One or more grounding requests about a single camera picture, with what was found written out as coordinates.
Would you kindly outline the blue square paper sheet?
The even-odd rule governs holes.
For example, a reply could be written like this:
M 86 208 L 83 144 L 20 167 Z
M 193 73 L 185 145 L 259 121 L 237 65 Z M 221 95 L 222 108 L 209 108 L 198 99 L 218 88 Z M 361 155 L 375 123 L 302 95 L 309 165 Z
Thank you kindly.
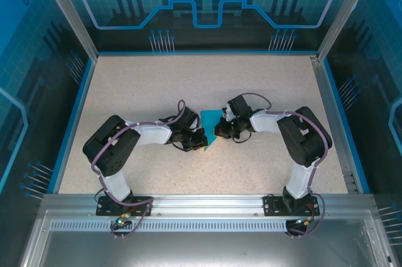
M 221 110 L 204 110 L 200 112 L 202 128 L 204 129 L 205 136 L 207 137 L 208 145 L 204 148 L 207 151 L 209 146 L 216 140 L 214 133 L 215 127 L 220 122 L 220 118 L 223 116 Z

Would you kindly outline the brushed metal front panel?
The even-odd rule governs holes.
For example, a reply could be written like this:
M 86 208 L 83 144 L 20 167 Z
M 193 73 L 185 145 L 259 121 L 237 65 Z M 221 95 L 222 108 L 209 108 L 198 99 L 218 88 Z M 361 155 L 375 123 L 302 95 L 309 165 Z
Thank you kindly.
M 185 220 L 149 218 L 147 220 Z M 260 220 L 223 219 L 223 220 Z M 308 236 L 287 232 L 53 232 L 38 219 L 18 267 L 402 267 L 402 245 L 392 245 L 372 215 L 329 218 Z

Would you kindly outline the blue table edge strip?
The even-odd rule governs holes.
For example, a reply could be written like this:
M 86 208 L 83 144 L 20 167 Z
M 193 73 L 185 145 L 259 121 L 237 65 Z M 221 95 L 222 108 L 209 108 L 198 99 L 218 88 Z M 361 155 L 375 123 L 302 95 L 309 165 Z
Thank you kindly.
M 361 187 L 361 193 L 370 194 L 371 191 L 370 191 L 370 188 L 369 188 L 369 185 L 368 185 L 365 173 L 364 173 L 364 169 L 363 169 L 362 164 L 361 164 L 361 160 L 359 158 L 359 154 L 357 152 L 356 144 L 355 144 L 355 142 L 353 140 L 352 133 L 350 131 L 350 126 L 349 126 L 349 123 L 347 121 L 347 117 L 346 117 L 346 114 L 345 114 L 345 109 L 344 109 L 344 106 L 343 106 L 341 98 L 340 98 L 339 89 L 338 89 L 338 87 L 337 87 L 337 85 L 335 83 L 335 79 L 334 79 L 334 76 L 332 74 L 332 71 L 331 71 L 331 68 L 330 68 L 330 65 L 329 65 L 327 59 L 325 59 L 322 62 L 322 64 L 325 66 L 325 69 L 326 69 L 327 74 L 329 76 L 331 88 L 332 88 L 332 90 L 334 92 L 335 100 L 336 100 L 336 103 L 337 103 L 337 106 L 338 106 L 338 110 L 340 112 L 340 117 L 341 117 L 341 120 L 342 120 L 342 123 L 343 123 L 343 127 L 345 129 L 347 140 L 349 142 L 349 148 L 350 148 L 350 151 L 351 151 L 351 153 L 353 155 L 353 159 L 354 159 L 355 164 L 356 164 L 355 176 L 356 176 L 356 178 L 359 178 L 359 183 L 360 183 L 359 186 Z
M 72 149 L 72 144 L 77 132 L 77 127 L 85 104 L 85 99 L 90 86 L 90 81 L 94 73 L 96 62 L 91 59 L 85 67 L 84 75 L 80 83 L 77 96 L 70 114 L 70 118 L 65 130 L 65 134 L 61 143 L 60 151 L 58 153 L 53 173 L 51 175 L 50 183 L 48 184 L 47 193 L 58 193 L 60 190 L 65 168 L 67 166 L 68 157 Z

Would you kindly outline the aluminium mounting rail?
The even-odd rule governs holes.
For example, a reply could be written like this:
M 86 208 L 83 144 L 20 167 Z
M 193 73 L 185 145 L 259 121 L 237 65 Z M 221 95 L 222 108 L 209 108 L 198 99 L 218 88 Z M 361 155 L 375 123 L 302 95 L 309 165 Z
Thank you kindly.
M 265 217 L 263 195 L 155 195 L 151 217 L 218 218 Z M 331 218 L 378 215 L 374 197 L 369 194 L 325 194 L 319 197 L 322 215 Z M 40 213 L 49 216 L 88 217 L 95 215 L 97 204 L 90 194 L 51 194 L 44 196 Z

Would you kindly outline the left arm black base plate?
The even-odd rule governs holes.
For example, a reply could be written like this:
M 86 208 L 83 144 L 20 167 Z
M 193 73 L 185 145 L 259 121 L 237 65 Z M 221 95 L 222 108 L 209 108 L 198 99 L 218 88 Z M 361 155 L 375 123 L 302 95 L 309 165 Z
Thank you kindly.
M 120 216 L 130 213 L 131 216 L 141 216 L 149 207 L 149 203 L 138 205 L 138 202 L 149 200 L 151 197 L 137 197 L 129 195 L 124 202 L 136 204 L 135 206 L 126 206 L 114 202 L 109 196 L 104 195 L 98 198 L 95 214 L 97 216 Z

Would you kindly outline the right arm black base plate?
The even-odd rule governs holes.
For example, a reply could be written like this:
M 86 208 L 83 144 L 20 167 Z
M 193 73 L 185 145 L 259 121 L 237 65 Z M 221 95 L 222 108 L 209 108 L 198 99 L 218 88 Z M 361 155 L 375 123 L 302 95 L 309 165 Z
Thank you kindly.
M 263 197 L 263 211 L 266 217 L 320 215 L 318 200 L 311 195 L 306 195 L 301 199 L 295 200 L 289 195 L 274 196 L 273 194 L 268 194 Z

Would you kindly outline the aluminium side rail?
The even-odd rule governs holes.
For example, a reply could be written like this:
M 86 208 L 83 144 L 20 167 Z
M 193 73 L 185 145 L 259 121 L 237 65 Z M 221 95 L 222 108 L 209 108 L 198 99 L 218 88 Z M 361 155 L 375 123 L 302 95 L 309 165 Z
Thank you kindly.
M 329 76 L 325 66 L 318 61 L 315 55 L 311 55 L 310 60 L 328 119 L 333 149 L 337 154 L 347 193 L 361 193 L 359 178 L 355 176 L 356 164 L 349 148 L 349 142 L 340 117 L 335 95 L 331 88 Z

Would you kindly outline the aluminium frame post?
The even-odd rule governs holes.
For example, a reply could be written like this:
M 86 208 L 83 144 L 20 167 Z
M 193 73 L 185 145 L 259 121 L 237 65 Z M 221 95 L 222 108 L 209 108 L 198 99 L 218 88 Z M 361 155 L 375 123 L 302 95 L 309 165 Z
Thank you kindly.
M 359 0 L 344 0 L 323 42 L 317 51 L 317 62 L 322 63 L 334 45 Z
M 68 23 L 73 29 L 76 37 L 83 46 L 86 54 L 93 62 L 97 62 L 99 53 L 88 34 L 84 23 L 82 22 L 73 2 L 71 0 L 56 0 L 59 8 L 61 9 L 63 15 L 66 17 Z

